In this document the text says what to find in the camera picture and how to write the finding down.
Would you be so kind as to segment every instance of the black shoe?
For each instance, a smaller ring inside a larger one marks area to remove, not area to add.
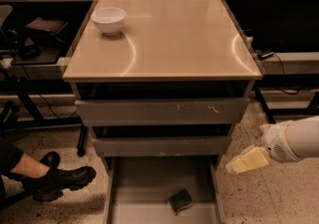
[[[60,164],[60,155],[56,151],[50,151],[41,158],[40,162],[49,167],[57,168]],[[21,179],[25,177],[23,175],[12,173],[12,172],[9,172],[6,176],[9,179],[16,180],[16,181],[21,181]]]
[[[23,188],[38,202],[51,202],[63,195],[62,190],[78,190],[87,186],[96,177],[96,170],[90,166],[65,171],[50,168],[41,178],[22,179]]]

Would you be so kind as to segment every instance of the sponge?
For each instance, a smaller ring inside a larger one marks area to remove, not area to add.
[[[175,215],[182,209],[188,208],[192,204],[192,199],[186,189],[181,190],[178,194],[171,196],[168,203]]]
[[[237,174],[266,166],[269,162],[269,154],[263,147],[250,145],[240,155],[232,158],[226,164],[226,169],[231,174]]]

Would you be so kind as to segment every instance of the black pants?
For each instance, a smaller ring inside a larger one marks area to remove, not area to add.
[[[23,151],[0,137],[0,174],[7,175],[17,165]]]

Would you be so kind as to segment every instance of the speckled floor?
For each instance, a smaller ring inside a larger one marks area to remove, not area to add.
[[[68,107],[60,108],[59,112],[64,110],[72,112],[72,108]],[[231,146],[217,168],[216,180],[225,223],[318,223],[319,186],[316,174],[319,158],[285,164],[272,161],[267,167],[239,175],[231,175],[225,170],[225,164],[242,149],[252,143],[260,145],[262,133],[259,126],[263,123],[266,123],[265,114],[259,103],[252,102],[241,123],[236,126]],[[2,210],[1,224],[103,223],[108,175],[90,139],[86,155],[78,157],[79,134],[79,127],[43,129],[30,131],[28,136],[15,142],[36,158],[56,150],[61,154],[60,167],[63,169],[91,165],[98,174],[89,186],[75,192],[65,190],[64,196],[54,202],[38,203],[28,197]],[[20,183],[3,179],[7,196],[22,191]]]

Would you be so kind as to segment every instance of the drawer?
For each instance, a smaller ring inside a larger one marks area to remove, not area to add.
[[[109,175],[105,223],[224,223],[208,157],[113,158]],[[174,215],[167,200],[183,189],[192,204]]]
[[[76,101],[86,126],[239,122],[248,98]]]
[[[93,127],[99,156],[225,154],[231,124]]]

